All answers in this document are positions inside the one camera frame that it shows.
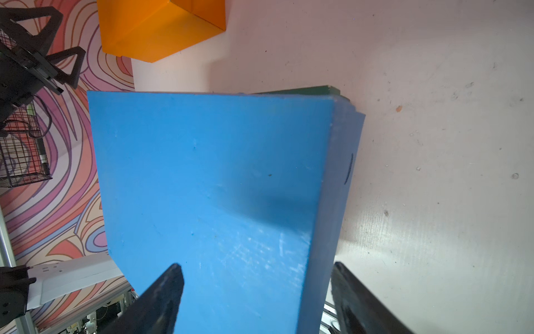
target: blue foam block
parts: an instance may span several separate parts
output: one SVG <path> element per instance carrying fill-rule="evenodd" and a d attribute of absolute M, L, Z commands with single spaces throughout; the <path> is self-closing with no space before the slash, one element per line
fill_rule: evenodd
<path fill-rule="evenodd" d="M 109 253 L 177 333 L 316 333 L 364 115 L 335 96 L 90 91 Z"/>

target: scuff mark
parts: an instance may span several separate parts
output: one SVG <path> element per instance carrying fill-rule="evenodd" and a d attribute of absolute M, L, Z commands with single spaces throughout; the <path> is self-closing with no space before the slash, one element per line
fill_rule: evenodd
<path fill-rule="evenodd" d="M 294 271 L 296 273 L 303 273 L 304 272 L 304 266 L 299 263 L 296 268 L 290 267 L 289 270 Z"/>
<path fill-rule="evenodd" d="M 278 240 L 278 248 L 280 249 L 280 256 L 284 256 L 284 233 L 280 233 L 280 239 Z"/>
<path fill-rule="evenodd" d="M 224 267 L 226 267 L 226 260 L 228 258 L 234 258 L 235 254 L 237 253 L 237 251 L 241 248 L 241 244 L 237 245 L 236 247 L 234 247 L 233 251 L 229 254 L 226 254 L 224 256 L 224 258 L 221 260 L 221 263 L 224 265 Z"/>

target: white floor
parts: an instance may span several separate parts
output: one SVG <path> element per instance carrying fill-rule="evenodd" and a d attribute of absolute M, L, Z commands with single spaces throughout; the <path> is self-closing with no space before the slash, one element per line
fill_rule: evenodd
<path fill-rule="evenodd" d="M 415 333 L 533 332 L 534 1 L 228 0 L 227 19 L 134 61 L 136 90 L 340 88 L 367 118 L 337 259 Z"/>

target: wire mesh basket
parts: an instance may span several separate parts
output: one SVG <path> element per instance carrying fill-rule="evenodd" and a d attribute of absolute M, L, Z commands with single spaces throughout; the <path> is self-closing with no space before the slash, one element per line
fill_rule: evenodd
<path fill-rule="evenodd" d="M 7 136 L 0 137 L 0 188 L 51 179 L 34 103 L 18 107 L 3 130 Z"/>
<path fill-rule="evenodd" d="M 6 33 L 0 29 L 0 42 L 2 42 L 8 49 L 12 50 L 16 43 L 15 41 L 6 35 Z"/>

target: colorful patterned wall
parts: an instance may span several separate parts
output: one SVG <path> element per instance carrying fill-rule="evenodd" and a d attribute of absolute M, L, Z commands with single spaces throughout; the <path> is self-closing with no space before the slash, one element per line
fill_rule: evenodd
<path fill-rule="evenodd" d="M 131 61 L 102 52 L 95 0 L 0 0 L 0 6 L 54 6 L 64 18 L 50 53 L 77 45 L 87 51 L 77 89 L 64 86 L 61 96 L 45 89 L 39 93 L 53 117 L 53 126 L 44 138 L 53 179 L 0 190 L 0 205 L 17 263 L 55 263 L 105 251 L 87 91 L 133 90 Z M 36 33 L 45 23 L 45 19 L 28 20 L 23 25 L 30 33 Z M 73 59 L 66 59 L 59 67 L 68 72 L 72 64 Z M 44 118 L 44 128 L 46 116 L 37 108 Z M 33 310 L 32 318 L 43 329 L 58 316 L 123 280 L 111 279 L 58 298 Z M 14 322 L 0 330 L 13 332 Z"/>

